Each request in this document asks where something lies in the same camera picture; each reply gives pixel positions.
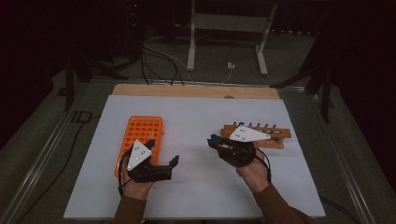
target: orange plastic rack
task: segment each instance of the orange plastic rack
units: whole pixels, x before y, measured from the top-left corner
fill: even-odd
[[[119,177],[120,160],[122,155],[134,144],[137,139],[146,144],[155,138],[155,147],[151,149],[151,164],[158,165],[160,154],[161,136],[163,135],[163,118],[158,116],[131,116],[120,148],[114,175]]]

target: gray floor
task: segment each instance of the gray floor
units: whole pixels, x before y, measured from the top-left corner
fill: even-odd
[[[153,36],[146,41],[146,44],[147,48],[150,47],[180,60],[175,62],[186,84],[268,86],[298,73],[315,38],[308,35],[270,35],[264,50],[269,68],[267,77],[259,74],[255,58],[254,45],[259,40],[259,36],[250,35],[236,43],[226,37],[221,41],[217,38],[209,43],[199,42],[195,69],[189,73],[184,69],[189,48],[187,37],[169,40]],[[147,56],[147,61],[150,68],[165,80],[170,80],[175,73],[172,64],[166,60]],[[227,62],[235,63],[231,75],[226,67]],[[140,63],[120,73],[130,78],[122,81],[124,83],[145,83]],[[155,79],[157,80],[154,80],[154,83],[166,84],[157,77]],[[5,214],[12,212],[15,212],[15,216],[8,215],[8,217],[23,214],[61,171],[81,125],[72,122],[74,113],[86,111],[92,112],[94,116],[100,115],[107,96],[111,94],[114,86],[120,83],[119,80],[103,75],[95,76],[91,83],[79,83],[76,87],[76,101],[70,112],[66,113],[65,99],[56,96],[58,90],[64,86],[64,72],[54,77],[53,82],[55,84],[53,92],[0,151],[0,176],[2,176],[0,211],[3,218]],[[396,196],[381,173],[339,91],[336,87],[332,87],[332,108],[329,110],[331,123],[326,124],[318,114],[320,95],[307,95],[302,91],[306,82],[305,78],[285,90],[279,90],[279,93],[290,112],[290,118],[319,195],[339,203],[355,217],[360,217],[362,223],[396,223]],[[63,219],[64,209],[97,122],[98,119],[94,119],[84,125],[78,133],[71,160],[64,172],[29,211],[22,223],[111,222],[111,220]],[[49,155],[40,154],[46,148],[53,150],[50,150]],[[31,175],[36,178],[26,179],[25,176],[29,175],[27,172],[39,156],[43,160],[48,159],[48,162],[43,164],[42,172],[39,169],[33,171]],[[353,223],[339,210],[326,203],[323,205],[327,216],[319,218],[320,223]],[[234,223],[232,220],[209,222]]]

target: brown sleeve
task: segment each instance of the brown sleeve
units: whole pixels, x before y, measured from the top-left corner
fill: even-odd
[[[317,223],[312,217],[290,207],[273,185],[258,193],[253,193],[253,196],[269,224]]]
[[[146,202],[122,196],[113,224],[140,224],[145,214]]]

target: wooden board with pegs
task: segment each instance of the wooden board with pegs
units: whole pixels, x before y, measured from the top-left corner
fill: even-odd
[[[235,129],[240,125],[243,125],[243,123],[237,124],[236,122],[234,122],[233,124],[225,124],[224,128],[221,129],[220,132],[221,137],[230,137],[233,131],[235,131]],[[268,127],[268,124],[265,124],[262,127],[260,123],[258,123],[256,126],[253,126],[252,123],[249,123],[249,125],[246,127],[271,135],[270,139],[258,141],[259,147],[282,149],[284,148],[283,140],[285,138],[291,138],[291,133],[289,129],[277,128],[276,125]]]

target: white table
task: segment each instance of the white table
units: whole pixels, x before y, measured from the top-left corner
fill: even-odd
[[[284,199],[311,217],[325,216],[317,189],[282,100],[110,95],[92,139],[64,218],[112,218],[120,195],[113,171],[128,118],[163,117],[159,163],[176,155],[171,180],[156,183],[144,219],[241,219],[261,217],[235,169],[207,145],[224,124],[243,121],[289,128],[284,149],[264,149],[273,183]]]

